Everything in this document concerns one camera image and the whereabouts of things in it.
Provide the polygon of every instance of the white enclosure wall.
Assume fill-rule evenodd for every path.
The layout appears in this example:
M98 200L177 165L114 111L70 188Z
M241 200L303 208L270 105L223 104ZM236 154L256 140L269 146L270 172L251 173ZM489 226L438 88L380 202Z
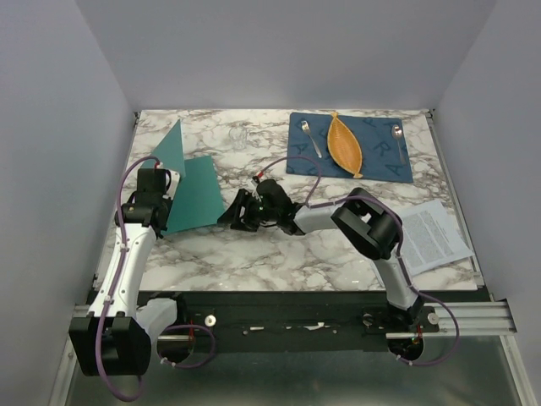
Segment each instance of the white enclosure wall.
M47 404L134 115L73 0L0 8L0 404Z
M499 0L436 110L436 128L497 299L541 399L541 2Z
M77 0L137 108L434 107L494 0Z

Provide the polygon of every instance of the wooden boat-shaped dish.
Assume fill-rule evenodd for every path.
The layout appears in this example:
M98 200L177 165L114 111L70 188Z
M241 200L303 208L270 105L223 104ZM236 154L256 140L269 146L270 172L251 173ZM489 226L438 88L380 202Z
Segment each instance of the wooden boat-shaped dish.
M351 130L337 117L338 113L331 114L332 121L327 135L327 146L332 159L336 164L348 171L355 179L361 178L363 166L363 153L357 138Z

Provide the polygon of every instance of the teal card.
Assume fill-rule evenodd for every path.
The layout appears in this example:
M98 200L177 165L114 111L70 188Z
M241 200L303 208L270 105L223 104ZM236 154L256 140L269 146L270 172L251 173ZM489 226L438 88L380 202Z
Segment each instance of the teal card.
M224 206L212 157L202 156L184 161L180 120L172 126L152 155L163 162L166 169L179 172L181 178L172 201L167 231L163 235L216 224L224 212ZM151 161L143 164L143 167L153 166L154 162Z
M180 120L172 126L165 138L152 151L152 155L157 156L167 169L180 173L180 178L186 177ZM153 161L147 161L143 164L143 167L153 166Z
M212 157L188 159L185 166L163 235L216 224L225 211Z

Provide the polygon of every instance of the spoon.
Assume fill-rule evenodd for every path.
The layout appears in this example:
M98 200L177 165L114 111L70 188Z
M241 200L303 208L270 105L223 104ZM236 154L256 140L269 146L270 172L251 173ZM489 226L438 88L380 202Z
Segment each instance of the spoon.
M318 145L315 143L314 139L312 138L312 134L310 133L310 127L308 126L308 121L306 120L301 121L301 127L303 128L303 132L312 140L312 144L314 144L315 153L318 154L319 158L321 158L320 148L318 147Z
M391 129L392 138L396 140L396 144L398 145L398 152L400 153L400 162L402 164L406 163L406 158L404 158L404 155L402 153L402 148L400 147L400 138L404 136L404 132L398 125L393 125Z

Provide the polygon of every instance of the marble tabletop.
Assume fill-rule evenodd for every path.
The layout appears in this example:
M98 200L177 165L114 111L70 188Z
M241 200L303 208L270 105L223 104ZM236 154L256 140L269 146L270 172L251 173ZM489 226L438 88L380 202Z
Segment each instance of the marble tabletop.
M186 158L211 155L225 207L237 190L267 163L286 155L292 110L150 110L141 113L128 164L149 155L169 129L181 120ZM306 112L331 112L310 110ZM339 110L340 114L400 118L413 170L413 184L323 178L313 203L344 196L361 186L393 210L440 199L457 219L451 193L423 112ZM231 128L248 130L244 147L234 145ZM276 179L292 200L302 201L314 177L286 174L286 163L268 176ZM134 190L135 172L123 189ZM111 258L113 226L98 270L98 283ZM427 271L414 278L421 289L477 288L471 259ZM146 264L141 290L379 290L369 260L363 258L338 230L288 236L275 228L243 233L220 226L189 230L159 240Z

